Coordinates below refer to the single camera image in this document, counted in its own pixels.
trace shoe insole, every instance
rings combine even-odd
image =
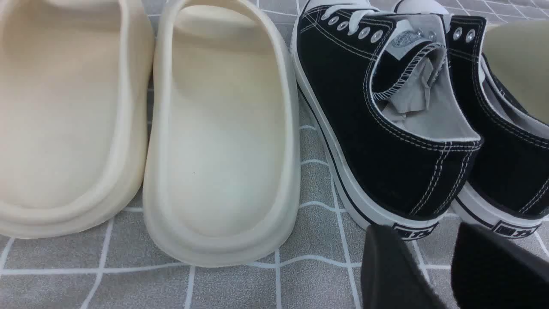
[[[91,10],[20,1],[1,18],[0,201],[66,205],[98,181],[109,155],[119,90],[118,1]]]
[[[525,20],[486,32],[490,69],[526,111],[549,124],[549,21]]]
[[[273,205],[285,147],[286,111],[271,40],[243,15],[193,6],[179,12],[171,58],[167,192],[173,214],[206,236],[249,230]]]

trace shoelace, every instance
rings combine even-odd
[[[335,12],[337,12],[339,10],[343,10],[343,9],[357,9],[356,11],[354,11],[351,14],[351,18],[349,19],[349,23],[348,23],[349,33],[348,33],[348,35],[353,35],[354,33],[356,33],[358,31],[359,23],[360,23],[360,21],[362,20],[362,18],[364,16],[366,16],[366,15],[385,15],[385,14],[390,13],[390,12],[380,11],[378,8],[372,6],[368,1],[362,0],[362,1],[354,1],[351,4],[336,4],[336,5],[333,5],[333,6],[329,7],[326,10],[326,12],[322,15],[321,19],[326,20],[326,19],[330,18],[330,16],[332,14],[334,14]],[[345,22],[340,24],[341,29],[343,29],[344,27],[347,26],[347,24],[344,24],[344,23]],[[363,35],[363,37],[360,37],[360,38],[364,38],[366,35],[368,35],[368,33],[361,34],[361,35]]]

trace slide sandal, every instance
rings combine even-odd
[[[501,48],[508,39],[513,44]],[[486,33],[483,51],[490,69],[534,118],[549,124],[549,21],[521,20]]]
[[[133,198],[153,52],[141,1],[0,3],[0,234],[83,231]]]
[[[300,191],[295,75],[275,25],[247,0],[168,2],[154,79],[150,236],[202,267],[267,256],[292,232]]]

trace tongue label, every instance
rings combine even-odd
[[[391,43],[387,45],[385,51],[396,59],[401,60],[412,48],[414,48],[414,46],[427,41],[428,40],[421,35],[418,35],[416,32],[406,30],[398,34]]]

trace gray tiled floor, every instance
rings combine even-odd
[[[250,0],[290,38],[307,0]],[[165,0],[143,0],[154,29]],[[381,9],[393,1],[371,0]],[[549,19],[548,0],[440,0],[451,13],[491,23]],[[149,84],[149,120],[153,83]],[[184,266],[158,250],[143,223],[141,192],[125,211],[89,231],[43,240],[0,236],[0,308],[359,308],[364,231],[334,196],[318,133],[300,100],[301,208],[288,241],[247,266]],[[459,219],[406,245],[449,308],[450,260]],[[517,243],[549,260],[549,227]]]

